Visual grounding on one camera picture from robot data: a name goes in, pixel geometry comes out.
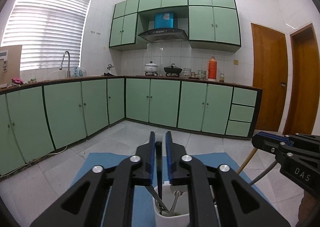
faucet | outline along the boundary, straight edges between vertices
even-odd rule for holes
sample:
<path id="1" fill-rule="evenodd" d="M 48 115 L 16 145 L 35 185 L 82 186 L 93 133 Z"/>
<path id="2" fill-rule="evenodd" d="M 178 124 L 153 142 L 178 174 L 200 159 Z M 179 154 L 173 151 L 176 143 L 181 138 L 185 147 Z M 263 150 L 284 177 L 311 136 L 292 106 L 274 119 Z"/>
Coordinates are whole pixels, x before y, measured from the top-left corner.
<path id="1" fill-rule="evenodd" d="M 68 57 L 69 57 L 69 60 L 68 60 L 68 74 L 67 74 L 67 78 L 69 78 L 70 77 L 70 53 L 69 53 L 69 51 L 65 51 L 64 52 L 63 58 L 62 58 L 62 62 L 61 62 L 61 66 L 60 66 L 59 70 L 62 70 L 62 64 L 63 64 L 64 56 L 66 55 L 66 53 L 68 53 Z"/>

tile floor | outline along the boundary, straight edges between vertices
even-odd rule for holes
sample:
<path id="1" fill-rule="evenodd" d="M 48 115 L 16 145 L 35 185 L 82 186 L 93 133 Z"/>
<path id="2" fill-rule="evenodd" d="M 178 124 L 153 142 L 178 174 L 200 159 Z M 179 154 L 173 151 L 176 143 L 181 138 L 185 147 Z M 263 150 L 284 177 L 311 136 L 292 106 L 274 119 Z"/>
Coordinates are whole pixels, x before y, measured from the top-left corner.
<path id="1" fill-rule="evenodd" d="M 65 152 L 47 158 L 9 178 L 0 180 L 0 196 L 21 227 L 30 226 L 49 205 L 69 187 L 84 160 L 91 152 L 132 155 L 137 146 L 149 139 L 150 131 L 162 140 L 166 129 L 120 122 Z M 222 139 L 171 131 L 173 141 L 186 147 L 190 155 L 227 152 L 239 165 L 252 150 L 250 141 Z M 274 156 L 259 150 L 244 169 L 254 179 L 274 161 Z M 292 226 L 298 221 L 303 190 L 279 172 L 280 165 L 257 182 L 274 207 Z"/>

screw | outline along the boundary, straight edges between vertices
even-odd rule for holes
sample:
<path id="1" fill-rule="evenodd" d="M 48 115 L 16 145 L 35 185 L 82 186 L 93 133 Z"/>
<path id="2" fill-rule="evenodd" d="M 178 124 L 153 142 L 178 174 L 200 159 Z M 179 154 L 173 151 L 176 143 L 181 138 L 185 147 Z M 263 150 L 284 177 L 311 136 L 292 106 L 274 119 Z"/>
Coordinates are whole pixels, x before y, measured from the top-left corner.
<path id="1" fill-rule="evenodd" d="M 101 172 L 103 171 L 103 167 L 102 167 L 102 166 L 94 166 L 94 167 L 92 168 L 92 171 L 93 171 L 94 173 L 101 173 Z"/>
<path id="2" fill-rule="evenodd" d="M 140 159 L 141 159 L 141 158 L 140 158 L 139 156 L 134 155 L 134 156 L 132 156 L 132 157 L 130 158 L 130 161 L 131 161 L 131 162 L 139 162 Z"/>
<path id="3" fill-rule="evenodd" d="M 228 172 L 230 170 L 230 166 L 228 165 L 221 165 L 219 166 L 220 171 L 222 172 Z"/>
<path id="4" fill-rule="evenodd" d="M 183 161 L 188 162 L 188 161 L 191 161 L 191 160 L 192 160 L 192 157 L 191 157 L 190 155 L 184 155 L 184 156 L 181 157 L 181 159 L 182 159 Z"/>

white pot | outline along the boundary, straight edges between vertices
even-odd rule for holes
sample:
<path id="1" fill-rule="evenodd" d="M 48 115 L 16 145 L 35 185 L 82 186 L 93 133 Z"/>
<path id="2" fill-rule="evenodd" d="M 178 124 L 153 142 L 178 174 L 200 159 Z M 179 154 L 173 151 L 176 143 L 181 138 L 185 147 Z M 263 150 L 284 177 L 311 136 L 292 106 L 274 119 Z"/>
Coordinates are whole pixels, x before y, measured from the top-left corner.
<path id="1" fill-rule="evenodd" d="M 147 73 L 156 73 L 158 71 L 158 66 L 150 61 L 150 63 L 144 65 L 144 71 Z"/>

blue box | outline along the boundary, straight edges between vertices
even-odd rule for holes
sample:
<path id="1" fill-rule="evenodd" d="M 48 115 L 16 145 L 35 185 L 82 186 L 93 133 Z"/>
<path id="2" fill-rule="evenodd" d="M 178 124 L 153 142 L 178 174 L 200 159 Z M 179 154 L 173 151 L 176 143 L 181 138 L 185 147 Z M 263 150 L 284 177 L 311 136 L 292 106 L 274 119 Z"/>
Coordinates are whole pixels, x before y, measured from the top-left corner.
<path id="1" fill-rule="evenodd" d="M 173 28 L 173 12 L 155 15 L 155 29 Z"/>

